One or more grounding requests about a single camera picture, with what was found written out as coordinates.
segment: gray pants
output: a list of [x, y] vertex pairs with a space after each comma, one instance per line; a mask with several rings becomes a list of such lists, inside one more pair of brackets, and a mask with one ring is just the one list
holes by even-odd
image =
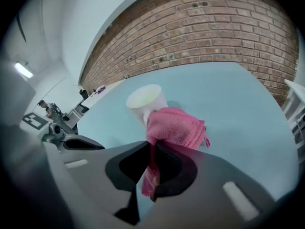
[[68, 127], [63, 121], [58, 124], [67, 134], [75, 134], [75, 132]]

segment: black cap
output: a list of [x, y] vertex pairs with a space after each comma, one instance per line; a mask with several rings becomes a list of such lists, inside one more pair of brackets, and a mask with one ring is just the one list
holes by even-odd
[[40, 106], [40, 105], [43, 104], [43, 103], [44, 103], [44, 101], [43, 101], [43, 100], [40, 100], [39, 103], [38, 103], [37, 105]]

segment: white wall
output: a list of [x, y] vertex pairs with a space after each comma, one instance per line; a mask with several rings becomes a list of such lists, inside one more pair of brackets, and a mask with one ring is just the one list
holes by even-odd
[[76, 82], [98, 39], [111, 22], [137, 0], [66, 0], [62, 58]]
[[37, 105], [41, 99], [47, 103], [56, 103], [63, 113], [69, 112], [82, 100], [79, 87], [67, 72], [62, 61], [57, 61], [28, 82], [36, 94], [26, 113], [34, 111], [45, 115], [45, 110]]
[[294, 82], [305, 87], [305, 42], [301, 32], [298, 30], [297, 33], [299, 35], [300, 51]]

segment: white strip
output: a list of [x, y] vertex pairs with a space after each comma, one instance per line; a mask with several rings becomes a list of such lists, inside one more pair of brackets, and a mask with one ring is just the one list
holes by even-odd
[[223, 185], [223, 189], [236, 210], [243, 217], [245, 221], [250, 221], [259, 215], [259, 211], [255, 206], [247, 199], [242, 191], [232, 181]]
[[76, 168], [76, 167], [84, 166], [86, 164], [88, 164], [88, 161], [86, 159], [81, 159], [78, 161], [66, 163], [65, 165], [67, 168]]

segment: brick wall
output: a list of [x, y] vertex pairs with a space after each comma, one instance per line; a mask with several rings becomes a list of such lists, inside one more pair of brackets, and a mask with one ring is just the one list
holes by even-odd
[[238, 62], [282, 104], [297, 59], [295, 27], [275, 0], [138, 0], [100, 38], [81, 84], [91, 93], [165, 67]]

